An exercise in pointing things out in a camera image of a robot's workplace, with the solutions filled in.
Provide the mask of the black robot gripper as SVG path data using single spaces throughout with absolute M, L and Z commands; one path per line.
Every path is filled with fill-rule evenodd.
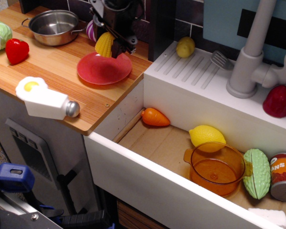
M 93 33 L 96 44 L 105 32 L 110 32 L 115 39 L 112 44 L 112 57 L 136 51 L 137 38 L 132 30 L 132 23 L 138 20 L 137 0 L 91 0 L 93 13 Z

